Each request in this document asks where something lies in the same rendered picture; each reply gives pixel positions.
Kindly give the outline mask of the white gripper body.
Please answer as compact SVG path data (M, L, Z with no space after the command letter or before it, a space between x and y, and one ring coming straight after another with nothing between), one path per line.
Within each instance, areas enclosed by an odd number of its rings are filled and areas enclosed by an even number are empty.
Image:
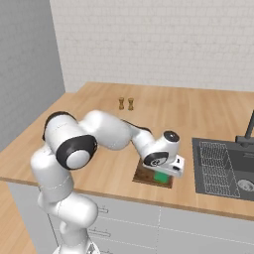
M158 167L158 170L168 176L180 178L184 173L184 165L182 163L163 164Z

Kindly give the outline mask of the green sponge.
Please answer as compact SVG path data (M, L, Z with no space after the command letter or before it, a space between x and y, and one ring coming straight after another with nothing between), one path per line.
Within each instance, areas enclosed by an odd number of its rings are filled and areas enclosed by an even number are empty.
M155 172L154 173L154 180L156 182L162 183L162 184L166 184L169 180L169 176L164 174L164 173L160 173L160 172Z

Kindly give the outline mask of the brown wooden cutting board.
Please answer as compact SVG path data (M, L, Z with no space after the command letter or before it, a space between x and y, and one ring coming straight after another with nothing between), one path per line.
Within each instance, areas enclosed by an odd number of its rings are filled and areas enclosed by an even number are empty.
M145 168L142 165L142 160L139 160L139 163L137 165L137 169L135 171L133 181L140 184L146 184L151 186L157 186L162 188L170 189L173 186L173 177L169 176L169 180L166 184L162 184L159 182L156 182L154 180L154 173L156 171L150 170Z

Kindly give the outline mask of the dark grey sink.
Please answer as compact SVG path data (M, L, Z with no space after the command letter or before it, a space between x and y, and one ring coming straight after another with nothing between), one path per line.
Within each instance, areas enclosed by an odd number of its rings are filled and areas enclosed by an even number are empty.
M254 201L254 145L193 138L195 192Z

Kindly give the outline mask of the white drawer front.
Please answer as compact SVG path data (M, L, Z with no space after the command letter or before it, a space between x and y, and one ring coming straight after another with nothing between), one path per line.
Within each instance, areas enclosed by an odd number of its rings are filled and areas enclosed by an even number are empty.
M98 217L89 229L107 231L114 239L155 248L160 215L157 206L94 195L89 198L98 207L109 210L108 213L98 211Z
M103 237L89 233L89 236L97 245L100 254L156 254L154 247L131 243L126 240L114 239L111 234L110 237Z

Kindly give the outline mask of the white cupboard door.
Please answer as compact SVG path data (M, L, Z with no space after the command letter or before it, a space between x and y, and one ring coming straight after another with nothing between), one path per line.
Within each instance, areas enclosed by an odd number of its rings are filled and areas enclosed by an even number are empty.
M162 208L159 254L254 254L254 222Z

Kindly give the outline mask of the dark grey tap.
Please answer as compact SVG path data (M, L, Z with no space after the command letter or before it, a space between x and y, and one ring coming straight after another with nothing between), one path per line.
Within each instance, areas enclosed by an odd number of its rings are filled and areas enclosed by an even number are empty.
M242 147L248 147L249 145L254 145L254 137L252 137L252 131L254 128L254 110L250 117L246 132L244 136L236 136L235 142L240 144Z

